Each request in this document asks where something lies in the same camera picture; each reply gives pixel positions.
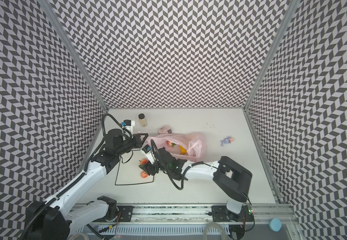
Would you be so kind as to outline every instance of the robotic arm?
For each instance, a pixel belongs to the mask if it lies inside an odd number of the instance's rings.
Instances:
[[[116,219],[116,200],[105,196],[99,197],[93,203],[78,210],[72,212],[70,210],[80,196],[118,164],[121,155],[133,149],[142,148],[148,137],[148,134],[132,134],[134,121],[125,120],[118,125],[121,129],[112,129],[105,134],[97,148],[100,149],[99,153],[90,157],[81,173],[44,202],[34,201],[27,207],[26,226],[20,239],[65,240],[70,232],[98,218]],[[184,180],[213,180],[233,199],[232,202],[227,203],[227,209],[238,218],[241,207],[248,198],[251,172],[225,156],[221,157],[220,161],[211,163],[191,162],[172,157],[164,147],[157,149],[153,141],[151,145],[152,147],[146,145],[140,150],[149,160],[146,164],[139,166],[141,169],[149,175],[163,171],[179,190],[183,189]],[[230,171],[232,175],[227,177],[226,173]],[[177,186],[173,180],[180,180],[181,187]]]

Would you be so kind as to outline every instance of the patterned wall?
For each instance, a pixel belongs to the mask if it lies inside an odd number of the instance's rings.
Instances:
[[[102,115],[35,0],[0,0],[0,239],[75,173]]]
[[[305,236],[347,239],[347,0],[301,1],[249,114]]]
[[[242,107],[289,0],[53,0],[111,108]]]

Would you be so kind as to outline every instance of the table surface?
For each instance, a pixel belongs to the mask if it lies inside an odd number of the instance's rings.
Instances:
[[[141,131],[157,136],[157,130],[169,125],[173,133],[201,132],[207,138],[207,152],[203,160],[218,161],[228,156],[252,172],[248,197],[252,203],[274,204],[275,199],[265,175],[257,149],[242,109],[111,109],[119,122],[136,121],[133,133]],[[140,113],[145,114],[147,127],[141,127]],[[106,118],[106,131],[117,128],[111,118]],[[221,140],[231,136],[234,141],[223,147]],[[102,132],[94,149],[102,139]],[[132,158],[130,164],[140,159]],[[100,196],[109,196],[121,204],[222,204],[230,199],[213,181],[194,179],[184,182],[184,189],[177,190],[164,173],[155,175],[152,183],[115,185],[118,165],[103,179],[94,184],[78,203],[87,203]]]

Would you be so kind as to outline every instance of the red wire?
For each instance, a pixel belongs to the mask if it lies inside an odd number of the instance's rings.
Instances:
[[[117,217],[117,222],[116,222],[116,228],[115,228],[115,235],[116,235],[116,232],[117,232],[117,225],[119,223],[119,218],[120,218],[120,215],[122,214],[122,212],[119,213],[119,216]]]

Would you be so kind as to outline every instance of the yellow fruit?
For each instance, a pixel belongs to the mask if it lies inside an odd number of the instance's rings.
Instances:
[[[179,145],[179,147],[180,147],[181,155],[186,155],[187,154],[187,150],[185,150],[184,147],[182,147],[181,145]]]

